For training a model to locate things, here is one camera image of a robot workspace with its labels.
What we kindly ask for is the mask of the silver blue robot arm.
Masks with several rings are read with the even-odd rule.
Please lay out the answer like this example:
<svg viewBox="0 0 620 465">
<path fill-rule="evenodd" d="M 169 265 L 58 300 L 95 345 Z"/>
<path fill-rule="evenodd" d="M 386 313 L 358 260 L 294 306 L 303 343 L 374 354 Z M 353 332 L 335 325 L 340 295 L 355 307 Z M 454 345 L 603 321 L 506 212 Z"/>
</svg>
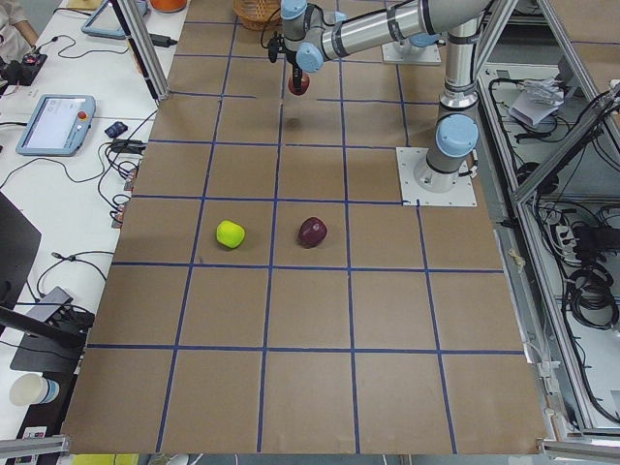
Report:
<svg viewBox="0 0 620 465">
<path fill-rule="evenodd" d="M 473 152 L 479 129 L 472 116 L 479 27 L 483 1 L 404 1 L 389 8 L 347 17 L 308 1 L 284 1 L 282 30 L 263 46 L 270 61 L 285 56 L 293 67 L 291 92 L 324 63 L 378 47 L 389 64 L 444 64 L 435 140 L 413 169 L 417 185 L 444 194 L 457 181 Z"/>
</svg>

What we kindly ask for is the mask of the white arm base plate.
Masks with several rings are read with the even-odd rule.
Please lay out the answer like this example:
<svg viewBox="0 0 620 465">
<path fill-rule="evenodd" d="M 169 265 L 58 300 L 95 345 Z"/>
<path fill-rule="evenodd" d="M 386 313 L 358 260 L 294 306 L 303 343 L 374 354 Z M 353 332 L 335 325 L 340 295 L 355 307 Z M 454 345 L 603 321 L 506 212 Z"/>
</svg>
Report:
<svg viewBox="0 0 620 465">
<path fill-rule="evenodd" d="M 401 202 L 407 206 L 475 207 L 473 176 L 463 161 L 452 174 L 435 172 L 427 165 L 425 147 L 397 147 L 396 160 Z"/>
</svg>

